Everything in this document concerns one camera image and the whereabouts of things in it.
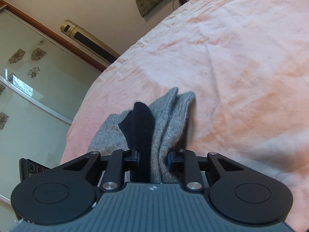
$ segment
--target wooden door frame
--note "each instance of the wooden door frame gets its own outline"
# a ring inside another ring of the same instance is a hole
[[[34,20],[32,17],[29,17],[27,14],[20,11],[18,8],[15,8],[11,4],[7,3],[6,1],[0,0],[0,8],[2,8],[5,5],[6,5],[5,9],[10,11],[14,15],[18,16],[20,19],[24,20],[25,22],[29,23],[31,26],[38,29],[40,32],[42,32],[43,34],[50,37],[52,40],[61,44],[66,49],[68,49],[69,51],[71,51],[72,53],[74,53],[75,55],[80,57],[81,59],[85,60],[91,66],[95,67],[96,69],[98,69],[101,72],[103,72],[106,69],[106,67],[103,64],[101,64],[100,62],[98,62],[97,60],[95,60],[94,58],[92,58],[91,56],[89,56],[88,54],[86,54],[85,52],[80,50],[79,48],[77,48],[75,45],[73,45],[69,41],[65,40],[64,38],[62,38],[61,36],[56,34],[52,30],[50,30],[49,28],[45,27],[43,24]]]

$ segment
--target glass panel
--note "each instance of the glass panel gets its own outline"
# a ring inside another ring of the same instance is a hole
[[[10,198],[20,182],[19,159],[58,166],[70,125],[8,87],[0,95],[0,118],[3,114],[8,118],[3,129],[0,126],[0,193]]]
[[[73,120],[99,72],[7,12],[0,13],[0,75]]]

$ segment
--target round black pad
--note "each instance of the round black pad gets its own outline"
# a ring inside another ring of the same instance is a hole
[[[53,204],[63,201],[69,196],[67,186],[59,183],[46,183],[38,186],[33,191],[33,197],[41,203]]]
[[[253,204],[263,203],[271,196],[267,187],[256,183],[241,184],[236,187],[235,193],[240,200]]]
[[[258,172],[241,172],[226,173],[211,187],[213,207],[227,218],[248,225],[284,221],[293,204],[288,187]]]
[[[20,183],[12,192],[17,215],[40,225],[72,221],[91,209],[94,187],[79,172],[50,170]]]

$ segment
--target ridged gray surface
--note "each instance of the ridged gray surface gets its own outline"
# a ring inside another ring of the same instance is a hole
[[[201,194],[187,193],[179,184],[127,183],[120,192],[103,194],[89,213],[73,222],[54,226],[21,222],[12,231],[291,232],[292,230],[285,223],[263,228],[243,227],[231,223],[217,215]]]

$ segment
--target metal pin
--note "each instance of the metal pin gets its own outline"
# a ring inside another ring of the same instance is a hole
[[[105,182],[102,187],[106,190],[114,190],[116,187],[118,187],[117,183],[115,182]]]
[[[191,190],[198,190],[202,188],[202,184],[198,182],[190,182],[187,184],[187,187]]]

